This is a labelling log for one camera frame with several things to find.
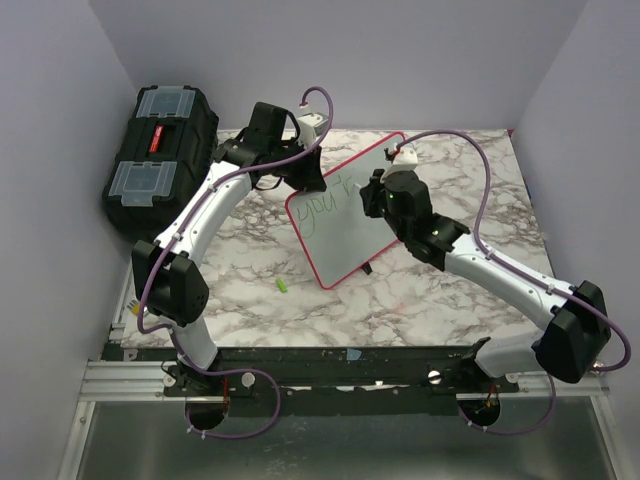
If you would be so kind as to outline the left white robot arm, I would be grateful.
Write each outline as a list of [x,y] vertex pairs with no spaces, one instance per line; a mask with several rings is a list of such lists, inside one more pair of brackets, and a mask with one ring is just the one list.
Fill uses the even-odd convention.
[[225,220],[263,176],[274,176],[303,192],[320,192],[321,144],[333,114],[312,111],[307,100],[293,113],[255,104],[248,126],[213,151],[203,184],[173,224],[132,251],[137,329],[143,335],[169,334],[178,370],[201,395],[214,393],[226,371],[208,332],[204,309],[210,290],[201,274],[203,257]]

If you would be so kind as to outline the pink-framed whiteboard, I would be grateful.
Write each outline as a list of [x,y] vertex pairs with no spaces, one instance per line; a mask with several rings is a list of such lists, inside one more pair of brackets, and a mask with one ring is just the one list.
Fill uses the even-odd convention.
[[364,214],[360,189],[388,162],[384,150],[405,139],[392,132],[325,175],[323,192],[295,192],[285,210],[321,288],[330,290],[397,242],[387,224]]

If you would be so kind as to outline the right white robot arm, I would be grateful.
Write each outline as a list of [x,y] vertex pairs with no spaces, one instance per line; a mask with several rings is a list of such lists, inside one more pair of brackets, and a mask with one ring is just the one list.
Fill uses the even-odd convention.
[[602,320],[602,290],[589,281],[573,286],[478,246],[463,224],[434,212],[427,185],[412,171],[375,170],[360,191],[370,218],[382,218],[417,260],[462,277],[516,308],[536,331],[477,341],[464,356],[460,379],[480,392],[510,373],[544,371],[576,384],[611,338]]

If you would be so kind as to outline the green marker cap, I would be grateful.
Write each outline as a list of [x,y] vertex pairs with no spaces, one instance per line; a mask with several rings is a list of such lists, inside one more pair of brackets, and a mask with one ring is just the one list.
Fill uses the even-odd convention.
[[275,280],[275,283],[276,283],[276,286],[277,286],[278,290],[281,293],[287,293],[288,292],[288,287],[286,286],[286,284],[284,283],[284,281],[282,279],[277,278]]

